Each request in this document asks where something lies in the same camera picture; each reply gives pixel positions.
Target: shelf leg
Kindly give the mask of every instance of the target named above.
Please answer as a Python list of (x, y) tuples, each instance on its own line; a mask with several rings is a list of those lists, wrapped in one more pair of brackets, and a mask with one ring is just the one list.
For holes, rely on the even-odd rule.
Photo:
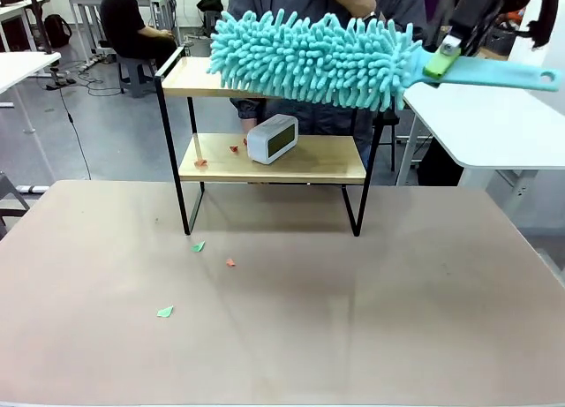
[[(198, 129), (196, 128), (196, 115), (194, 114), (194, 102), (192, 101), (192, 97), (189, 96), (186, 98), (188, 102), (188, 114), (191, 118), (191, 129), (192, 129), (192, 136), (198, 133)], [(200, 182), (200, 193), (198, 198), (194, 202), (194, 207), (192, 208), (191, 220), (189, 222), (190, 229), (194, 228), (194, 222), (196, 221), (196, 216), (198, 215), (198, 211), (200, 209), (200, 202), (202, 201), (202, 195), (204, 194), (204, 182)]]
[[(355, 120), (357, 119), (357, 111), (354, 110), (353, 117), (351, 118), (351, 128), (355, 129)], [(350, 218), (351, 230), (353, 236), (358, 237), (361, 235), (361, 227), (363, 226), (363, 217), (365, 215), (365, 207), (367, 203), (367, 196), (369, 195), (369, 186), (371, 186), (371, 177), (373, 176), (374, 159), (377, 155), (377, 148), (379, 147), (380, 137), (382, 136), (383, 129), (382, 113), (379, 113), (376, 120), (376, 125), (373, 131), (373, 140), (371, 141), (371, 151), (369, 153), (369, 163), (367, 164), (367, 171), (365, 175), (365, 182), (363, 183), (363, 191), (361, 192), (361, 201), (359, 203), (359, 211), (357, 220), (351, 208), (350, 197), (347, 193), (347, 185), (342, 185), (343, 200), (347, 208), (347, 216)]]
[[(180, 176), (178, 175), (178, 165), (177, 157), (175, 156), (175, 144), (173, 142), (173, 135), (170, 131), (169, 113), (167, 111), (167, 103), (165, 101), (165, 93), (162, 91), (162, 84), (160, 79), (155, 80), (155, 87), (157, 89), (157, 98), (159, 100), (159, 109), (161, 110), (162, 127), (165, 131), (165, 139), (167, 140), (167, 149), (169, 150), (170, 166), (173, 169), (173, 180), (175, 181), (175, 188), (177, 189), (178, 198), (178, 208), (180, 208), (180, 216), (183, 221), (183, 228), (185, 229), (185, 235), (191, 234), (191, 227), (188, 223), (188, 218), (186, 217), (185, 208), (185, 197), (183, 196), (183, 187), (180, 185)], [(194, 220), (196, 219), (196, 214), (198, 213), (198, 208), (192, 211), (194, 215)]]

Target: digital alarm clock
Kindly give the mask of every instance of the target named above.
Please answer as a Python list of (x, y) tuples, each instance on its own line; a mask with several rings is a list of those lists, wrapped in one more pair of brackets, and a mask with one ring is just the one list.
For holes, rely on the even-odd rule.
[(247, 133), (247, 154), (256, 162), (270, 164), (291, 150), (297, 142), (298, 120), (293, 116), (277, 114)]

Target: black bag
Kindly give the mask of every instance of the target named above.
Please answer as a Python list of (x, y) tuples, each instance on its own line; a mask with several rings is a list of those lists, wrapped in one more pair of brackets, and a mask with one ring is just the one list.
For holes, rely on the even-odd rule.
[(45, 32), (52, 48), (64, 47), (72, 36), (69, 24), (58, 14), (50, 14), (45, 18)]
[(222, 0), (200, 0), (196, 4), (196, 7), (202, 12), (206, 12), (206, 11), (222, 12), (223, 11)]

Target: gray shirt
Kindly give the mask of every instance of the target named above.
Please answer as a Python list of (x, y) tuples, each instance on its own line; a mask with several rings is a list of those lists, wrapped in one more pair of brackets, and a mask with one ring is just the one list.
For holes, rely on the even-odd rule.
[[(424, 28), (426, 12), (424, 0), (377, 0), (377, 14), (382, 12), (386, 19), (393, 19), (396, 24)], [(284, 9), (285, 19), (293, 11), (300, 19), (309, 17), (312, 22), (323, 18), (327, 12), (334, 13), (342, 26), (347, 26), (351, 15), (336, 0), (229, 0), (228, 12), (236, 19), (241, 19), (246, 11), (254, 11), (261, 16), (266, 11)], [(298, 119), (302, 134), (349, 135), (351, 109), (334, 107), (327, 104), (312, 104), (291, 100), (249, 100), (232, 99), (240, 118), (257, 118), (259, 122), (275, 115), (288, 114)], [(364, 152), (372, 139), (373, 113), (368, 110), (358, 112), (355, 126), (355, 142), (359, 152)]]

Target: clock display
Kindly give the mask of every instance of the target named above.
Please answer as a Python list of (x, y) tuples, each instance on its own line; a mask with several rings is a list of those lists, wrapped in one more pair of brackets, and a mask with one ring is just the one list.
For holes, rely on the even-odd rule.
[(295, 124), (271, 138), (267, 143), (268, 156), (272, 157), (294, 140)]

